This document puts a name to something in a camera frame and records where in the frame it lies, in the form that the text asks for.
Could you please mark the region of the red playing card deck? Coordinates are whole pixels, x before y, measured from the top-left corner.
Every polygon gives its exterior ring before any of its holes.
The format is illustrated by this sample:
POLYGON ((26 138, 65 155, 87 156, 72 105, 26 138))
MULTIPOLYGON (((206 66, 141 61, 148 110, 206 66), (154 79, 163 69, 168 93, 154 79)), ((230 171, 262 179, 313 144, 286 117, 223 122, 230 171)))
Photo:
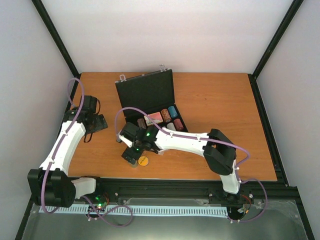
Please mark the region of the red playing card deck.
POLYGON ((144 120, 145 120, 147 126, 153 125, 154 124, 153 121, 156 124, 160 124, 164 121, 160 112, 151 113, 148 115, 148 117, 144 116, 144 120))

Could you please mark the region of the black poker set case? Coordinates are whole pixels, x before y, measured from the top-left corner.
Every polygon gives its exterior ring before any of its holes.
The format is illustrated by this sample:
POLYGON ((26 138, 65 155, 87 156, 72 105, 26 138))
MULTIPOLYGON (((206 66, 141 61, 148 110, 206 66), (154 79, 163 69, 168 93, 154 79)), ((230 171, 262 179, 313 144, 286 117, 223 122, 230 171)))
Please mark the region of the black poker set case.
POLYGON ((124 75, 115 82, 115 87, 122 108, 133 107, 140 109, 146 114, 161 112, 174 106, 178 117, 171 118, 171 122, 180 119, 184 129, 188 132, 187 126, 180 114, 175 101, 174 77, 171 69, 160 66, 160 70, 145 73, 130 78, 124 75))

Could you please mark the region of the blue poker chip stack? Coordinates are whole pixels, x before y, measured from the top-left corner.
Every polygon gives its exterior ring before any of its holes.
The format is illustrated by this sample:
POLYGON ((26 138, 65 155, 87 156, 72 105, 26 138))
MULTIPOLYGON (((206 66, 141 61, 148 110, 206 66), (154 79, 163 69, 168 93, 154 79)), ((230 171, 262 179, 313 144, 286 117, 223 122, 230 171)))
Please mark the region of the blue poker chip stack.
POLYGON ((174 118, 178 117, 178 113, 177 113, 177 111, 176 111, 176 108, 175 108, 173 105, 170 106, 170 107, 168 107, 167 110, 168 110, 171 118, 174 119, 174 118))

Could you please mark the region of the red poker chip stack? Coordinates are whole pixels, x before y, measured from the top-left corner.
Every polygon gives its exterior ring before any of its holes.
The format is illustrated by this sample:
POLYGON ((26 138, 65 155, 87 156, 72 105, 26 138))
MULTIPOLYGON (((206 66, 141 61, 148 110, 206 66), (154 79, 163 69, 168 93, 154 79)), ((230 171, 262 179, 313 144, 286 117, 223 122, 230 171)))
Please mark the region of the red poker chip stack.
POLYGON ((182 121, 179 118, 176 118, 173 121, 174 127, 177 131, 182 131, 184 129, 184 125, 182 123, 182 121))

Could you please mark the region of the yellow dealer button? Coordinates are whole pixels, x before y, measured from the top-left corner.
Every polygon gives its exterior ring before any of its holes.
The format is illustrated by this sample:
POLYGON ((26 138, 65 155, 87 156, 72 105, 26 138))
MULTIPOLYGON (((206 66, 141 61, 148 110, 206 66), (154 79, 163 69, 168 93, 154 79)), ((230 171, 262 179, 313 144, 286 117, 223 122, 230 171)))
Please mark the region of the yellow dealer button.
POLYGON ((141 156, 137 162, 140 166, 146 167, 149 164, 149 158, 146 156, 141 156))

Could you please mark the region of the white poker chip stack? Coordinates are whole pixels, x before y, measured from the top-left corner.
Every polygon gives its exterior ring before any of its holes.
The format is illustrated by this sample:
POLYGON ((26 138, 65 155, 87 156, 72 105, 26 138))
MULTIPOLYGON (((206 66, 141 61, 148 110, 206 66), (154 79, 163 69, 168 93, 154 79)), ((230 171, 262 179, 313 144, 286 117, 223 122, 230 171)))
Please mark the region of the white poker chip stack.
POLYGON ((166 125, 166 128, 172 131, 176 131, 176 127, 173 122, 170 122, 166 125))

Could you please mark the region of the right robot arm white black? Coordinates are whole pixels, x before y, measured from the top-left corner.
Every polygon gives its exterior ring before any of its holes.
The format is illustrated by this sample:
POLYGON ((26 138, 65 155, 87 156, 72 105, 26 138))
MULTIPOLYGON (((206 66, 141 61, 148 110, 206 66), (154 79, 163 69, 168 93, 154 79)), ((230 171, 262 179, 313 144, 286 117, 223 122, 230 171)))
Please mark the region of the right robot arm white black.
POLYGON ((192 153, 205 159, 209 169, 220 176, 222 189, 236 195, 240 183, 236 175, 236 148, 232 142, 217 129, 209 133, 178 132, 155 125, 148 128, 138 127, 127 122, 116 134, 119 143, 125 143, 126 149, 121 157, 134 165, 144 152, 161 154, 168 150, 192 153))

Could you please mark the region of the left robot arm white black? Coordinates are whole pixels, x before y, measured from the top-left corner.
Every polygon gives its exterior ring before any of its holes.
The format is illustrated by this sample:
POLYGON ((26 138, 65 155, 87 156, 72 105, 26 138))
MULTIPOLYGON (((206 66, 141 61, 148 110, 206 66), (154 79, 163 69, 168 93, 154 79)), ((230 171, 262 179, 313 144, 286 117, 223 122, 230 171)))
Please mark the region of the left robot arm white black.
POLYGON ((72 180, 68 176, 78 144, 90 142, 94 133, 108 127, 100 108, 96 97, 85 95, 78 107, 64 114, 60 133, 49 155, 38 169, 31 169, 27 175, 31 198, 36 205, 68 208, 84 195, 95 202, 103 198, 104 188, 97 184, 96 177, 72 180))

